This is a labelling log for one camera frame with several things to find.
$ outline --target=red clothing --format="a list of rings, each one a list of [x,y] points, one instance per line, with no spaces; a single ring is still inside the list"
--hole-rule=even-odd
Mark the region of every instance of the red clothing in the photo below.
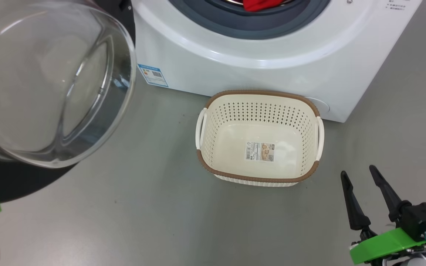
[[[243,0],[244,9],[248,12],[256,12],[270,7],[276,7],[282,0]]]

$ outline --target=product label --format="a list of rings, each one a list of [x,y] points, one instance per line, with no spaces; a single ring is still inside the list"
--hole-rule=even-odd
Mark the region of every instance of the product label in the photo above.
[[[271,143],[246,142],[245,159],[251,161],[274,161],[275,145]]]
[[[383,0],[382,7],[385,10],[404,11],[410,5],[410,0]]]
[[[142,72],[147,83],[168,88],[167,81],[162,75],[162,71],[156,67],[138,64],[139,70]]]

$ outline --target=washing machine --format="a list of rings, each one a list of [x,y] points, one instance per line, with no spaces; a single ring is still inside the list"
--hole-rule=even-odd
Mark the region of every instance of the washing machine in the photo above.
[[[421,0],[132,0],[149,84],[213,96],[267,89],[306,96],[345,122]]]

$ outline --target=white plastic basket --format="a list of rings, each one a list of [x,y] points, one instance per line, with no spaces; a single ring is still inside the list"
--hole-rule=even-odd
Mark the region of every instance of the white plastic basket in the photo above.
[[[196,124],[198,159],[222,180],[289,187],[318,167],[325,131],[308,99],[274,91],[213,96]]]

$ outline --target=floor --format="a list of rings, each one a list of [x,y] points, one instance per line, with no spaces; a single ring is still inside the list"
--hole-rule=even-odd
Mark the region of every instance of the floor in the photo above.
[[[402,199],[426,202],[426,0],[346,123],[325,121],[316,173],[294,187],[222,181],[196,158],[207,97],[147,85],[100,150],[52,185],[2,205],[0,266],[352,265],[346,170],[382,233],[375,164]]]

